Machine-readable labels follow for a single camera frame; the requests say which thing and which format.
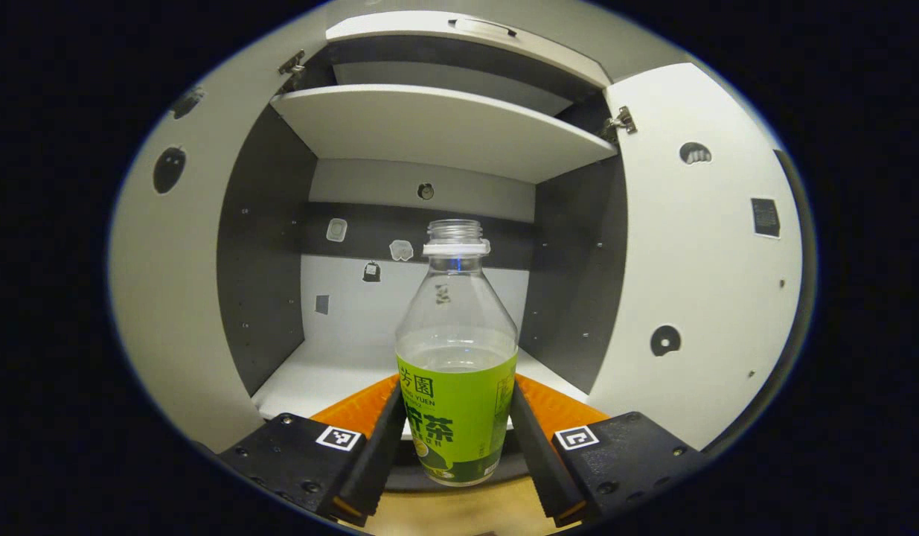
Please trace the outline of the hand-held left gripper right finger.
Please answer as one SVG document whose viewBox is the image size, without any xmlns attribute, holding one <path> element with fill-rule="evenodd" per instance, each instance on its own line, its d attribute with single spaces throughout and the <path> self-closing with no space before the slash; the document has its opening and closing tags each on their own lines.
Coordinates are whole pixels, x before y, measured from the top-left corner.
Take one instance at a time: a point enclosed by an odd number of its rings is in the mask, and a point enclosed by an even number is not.
<svg viewBox="0 0 919 536">
<path fill-rule="evenodd" d="M 523 374 L 510 410 L 545 516 L 558 527 L 639 508 L 710 462 L 641 412 L 609 417 Z"/>
</svg>

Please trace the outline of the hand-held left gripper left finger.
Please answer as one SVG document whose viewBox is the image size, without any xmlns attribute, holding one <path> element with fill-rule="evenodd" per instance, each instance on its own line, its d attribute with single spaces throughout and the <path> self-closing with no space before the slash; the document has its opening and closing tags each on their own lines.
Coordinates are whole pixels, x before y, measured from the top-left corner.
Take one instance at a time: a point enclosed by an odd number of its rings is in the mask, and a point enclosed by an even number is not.
<svg viewBox="0 0 919 536">
<path fill-rule="evenodd" d="M 406 420 L 392 374 L 312 418 L 282 412 L 215 458 L 307 514 L 363 527 L 377 512 Z"/>
</svg>

